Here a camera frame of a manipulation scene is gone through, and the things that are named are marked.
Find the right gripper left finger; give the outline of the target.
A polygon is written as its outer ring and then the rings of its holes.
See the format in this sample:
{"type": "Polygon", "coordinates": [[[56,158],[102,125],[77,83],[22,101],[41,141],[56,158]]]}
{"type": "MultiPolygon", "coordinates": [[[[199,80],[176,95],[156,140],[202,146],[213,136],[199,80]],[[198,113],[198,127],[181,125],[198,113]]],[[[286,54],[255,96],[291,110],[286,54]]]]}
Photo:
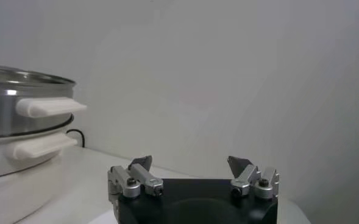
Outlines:
{"type": "Polygon", "coordinates": [[[112,166],[107,172],[108,195],[122,195],[126,198],[137,198],[144,192],[153,197],[163,195],[163,180],[153,176],[149,171],[152,165],[152,156],[135,158],[125,168],[112,166]]]}

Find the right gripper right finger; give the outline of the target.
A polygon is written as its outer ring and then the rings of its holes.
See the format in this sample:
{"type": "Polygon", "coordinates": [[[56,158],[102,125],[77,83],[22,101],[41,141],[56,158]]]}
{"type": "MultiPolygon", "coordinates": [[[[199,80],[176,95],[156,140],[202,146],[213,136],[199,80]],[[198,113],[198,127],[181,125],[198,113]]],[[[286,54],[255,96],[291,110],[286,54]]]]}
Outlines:
{"type": "Polygon", "coordinates": [[[230,181],[231,195],[242,198],[253,191],[256,198],[272,200],[279,196],[279,173],[273,167],[262,172],[248,159],[229,156],[227,159],[234,179],[230,181]]]}

